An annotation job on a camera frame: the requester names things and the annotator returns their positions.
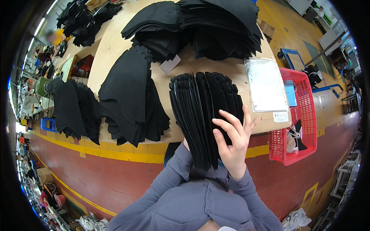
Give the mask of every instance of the chair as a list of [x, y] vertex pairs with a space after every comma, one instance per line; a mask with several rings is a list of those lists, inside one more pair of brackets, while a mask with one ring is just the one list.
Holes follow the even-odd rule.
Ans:
[[56, 119], [55, 118], [41, 118], [40, 127], [42, 130], [50, 131], [50, 132], [58, 132], [56, 128]]

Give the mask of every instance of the cardboard box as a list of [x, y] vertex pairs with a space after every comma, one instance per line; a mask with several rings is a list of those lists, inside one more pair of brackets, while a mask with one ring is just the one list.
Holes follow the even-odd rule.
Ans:
[[46, 183], [54, 183], [53, 173], [49, 168], [37, 169], [37, 175], [42, 185]]
[[275, 28], [273, 28], [270, 24], [267, 24], [265, 21], [262, 21], [261, 19], [257, 19], [257, 24], [259, 28], [261, 28], [263, 34], [265, 35], [267, 42], [270, 43], [274, 33], [275, 33]]

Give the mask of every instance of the red floor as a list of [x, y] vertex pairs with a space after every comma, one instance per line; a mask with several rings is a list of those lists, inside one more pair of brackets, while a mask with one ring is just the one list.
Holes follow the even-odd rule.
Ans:
[[[314, 184], [319, 182], [319, 190], [331, 178], [335, 164], [355, 138], [358, 120], [356, 113], [340, 126], [326, 127], [325, 135], [318, 138], [317, 151], [292, 165], [270, 161], [268, 155], [246, 159], [259, 196], [277, 217], [283, 218], [300, 206], [305, 192]], [[30, 135], [30, 139], [32, 149], [61, 181], [115, 213], [142, 196], [163, 169], [162, 164], [127, 162], [89, 154], [81, 158], [80, 153], [36, 135]], [[71, 195], [98, 217], [112, 218]]]

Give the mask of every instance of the person's right hand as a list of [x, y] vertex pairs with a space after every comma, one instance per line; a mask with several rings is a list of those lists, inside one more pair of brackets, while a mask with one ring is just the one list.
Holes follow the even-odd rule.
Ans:
[[227, 132], [232, 141], [232, 145], [226, 145], [221, 131], [219, 129], [213, 130], [221, 160], [235, 180], [241, 179], [245, 174], [246, 165], [244, 161], [249, 137], [258, 122], [258, 118], [255, 118], [252, 122], [245, 104], [243, 105], [243, 111], [245, 120], [244, 128], [238, 118], [223, 110], [220, 110], [219, 114], [225, 117], [230, 123], [223, 119], [212, 119], [215, 125], [220, 126]]

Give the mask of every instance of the paper document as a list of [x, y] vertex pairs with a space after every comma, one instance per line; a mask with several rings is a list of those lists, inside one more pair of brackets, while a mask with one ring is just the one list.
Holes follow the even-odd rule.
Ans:
[[253, 112], [289, 111], [283, 79], [272, 59], [244, 60], [249, 80]]

